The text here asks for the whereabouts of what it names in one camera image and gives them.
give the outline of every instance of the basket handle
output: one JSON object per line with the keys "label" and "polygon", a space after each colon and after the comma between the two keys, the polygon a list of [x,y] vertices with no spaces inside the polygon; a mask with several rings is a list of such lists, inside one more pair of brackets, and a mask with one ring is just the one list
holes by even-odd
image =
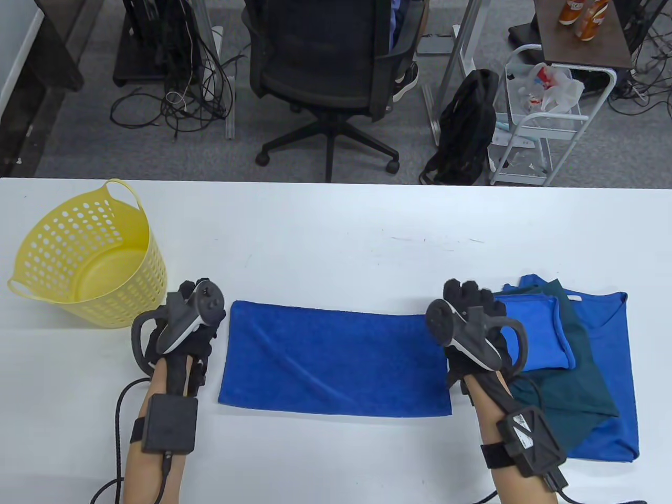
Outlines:
{"label": "basket handle", "polygon": [[117,200],[117,198],[115,198],[111,195],[110,189],[108,188],[108,185],[111,184],[111,183],[118,183],[119,185],[123,185],[126,189],[128,189],[128,191],[133,195],[133,198],[135,198],[135,203],[136,203],[136,205],[138,205],[138,210],[140,210],[142,213],[144,213],[144,208],[142,207],[142,203],[140,202],[140,196],[138,196],[138,193],[135,192],[135,189],[133,189],[133,187],[131,187],[130,184],[128,184],[128,182],[125,182],[125,181],[119,180],[119,179],[110,179],[103,184],[103,187],[107,189],[110,197],[114,200]]}
{"label": "basket handle", "polygon": [[19,284],[20,286],[25,287],[26,289],[28,289],[28,287],[23,285],[18,280],[15,280],[14,278],[10,278],[9,280],[7,280],[7,287],[9,288],[9,290],[11,290],[14,294],[19,296],[20,298],[31,299],[33,301],[43,301],[43,302],[46,302],[46,303],[49,303],[49,304],[54,304],[53,300],[51,300],[51,299],[41,298],[39,296],[35,296],[33,294],[30,294],[29,292],[23,292],[21,290],[18,290],[16,288],[16,286],[14,285],[15,283]]}

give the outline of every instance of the plastic bag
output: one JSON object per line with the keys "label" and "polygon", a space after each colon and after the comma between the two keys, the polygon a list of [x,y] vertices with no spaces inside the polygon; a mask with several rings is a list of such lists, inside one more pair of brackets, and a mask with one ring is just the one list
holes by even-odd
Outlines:
{"label": "plastic bag", "polygon": [[565,70],[549,67],[546,63],[536,65],[526,79],[525,86],[518,90],[523,108],[533,112],[569,112],[583,94],[583,83],[571,79]]}

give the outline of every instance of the chair base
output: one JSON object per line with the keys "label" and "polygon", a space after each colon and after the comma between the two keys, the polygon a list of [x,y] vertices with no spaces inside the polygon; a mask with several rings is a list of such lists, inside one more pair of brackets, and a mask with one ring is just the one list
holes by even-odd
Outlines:
{"label": "chair base", "polygon": [[268,151],[298,142],[304,138],[323,134],[327,137],[327,169],[325,172],[325,182],[331,182],[335,139],[339,135],[344,135],[352,140],[371,147],[372,149],[376,149],[378,152],[390,156],[392,160],[387,163],[385,169],[388,173],[395,174],[399,171],[399,152],[383,142],[376,140],[373,136],[348,124],[347,120],[350,119],[351,116],[334,112],[311,112],[317,117],[317,121],[265,143],[261,146],[261,152],[257,155],[255,162],[259,166],[266,166],[270,161]]}

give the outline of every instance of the forearm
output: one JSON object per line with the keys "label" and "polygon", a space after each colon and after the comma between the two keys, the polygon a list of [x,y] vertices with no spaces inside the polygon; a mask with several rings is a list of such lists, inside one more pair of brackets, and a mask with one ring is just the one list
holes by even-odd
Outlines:
{"label": "forearm", "polygon": [[[506,387],[500,373],[499,381]],[[497,430],[497,422],[504,418],[504,412],[485,393],[473,376],[465,377],[471,399],[474,401],[480,436],[483,444],[502,441]],[[516,466],[494,469],[492,471],[495,488],[502,504],[557,504],[558,497],[551,492],[539,477],[524,478]]]}
{"label": "forearm", "polygon": [[[187,357],[187,376],[192,366],[192,358]],[[166,392],[166,362],[159,360],[152,376],[152,382],[144,398],[138,418],[147,414],[149,398],[154,394]],[[141,443],[133,443],[128,448],[126,461],[126,476],[124,477],[124,504],[154,504],[161,486],[161,458],[160,454],[146,454],[141,450]],[[161,504],[177,504],[179,502],[179,486],[182,481],[186,456],[173,457],[165,491]]]}

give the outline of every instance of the wall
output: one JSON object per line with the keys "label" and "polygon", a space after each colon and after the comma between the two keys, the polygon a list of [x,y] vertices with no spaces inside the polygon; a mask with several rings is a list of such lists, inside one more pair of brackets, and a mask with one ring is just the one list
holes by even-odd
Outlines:
{"label": "wall", "polygon": [[2,0],[0,15],[0,117],[44,15],[33,0]]}

